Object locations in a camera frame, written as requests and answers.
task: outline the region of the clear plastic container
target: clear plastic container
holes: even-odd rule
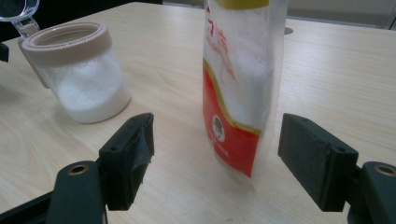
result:
[[[75,121],[108,119],[128,105],[129,89],[105,25],[80,22],[55,26],[21,42],[21,50],[43,84]]]

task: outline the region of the wooden table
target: wooden table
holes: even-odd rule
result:
[[[129,117],[155,116],[156,154],[128,212],[111,223],[347,223],[322,213],[270,148],[255,190],[222,169],[202,115],[204,12],[141,3],[79,21],[107,24],[131,103],[116,117],[79,124],[44,89],[17,47],[0,64],[0,212],[53,188],[57,172],[96,160],[98,149]],[[307,117],[366,161],[396,164],[396,33],[287,21],[276,117]]]

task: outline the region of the metal screw hole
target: metal screw hole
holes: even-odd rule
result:
[[[76,165],[72,168],[69,169],[69,175],[81,175],[85,173],[88,170],[89,166],[82,164],[82,165]]]
[[[396,170],[392,167],[376,165],[374,168],[382,175],[396,176]]]

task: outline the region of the black object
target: black object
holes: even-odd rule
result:
[[[9,48],[7,45],[0,43],[0,61],[8,63]]]
[[[53,192],[0,215],[0,223],[107,223],[109,210],[128,210],[154,155],[153,115],[128,119],[99,150],[57,175]]]
[[[278,155],[324,212],[351,207],[348,223],[396,223],[396,167],[370,161],[313,121],[284,114]]]

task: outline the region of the red label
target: red label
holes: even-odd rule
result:
[[[260,135],[240,129],[221,106],[219,87],[204,67],[204,120],[216,153],[234,169],[251,177]]]

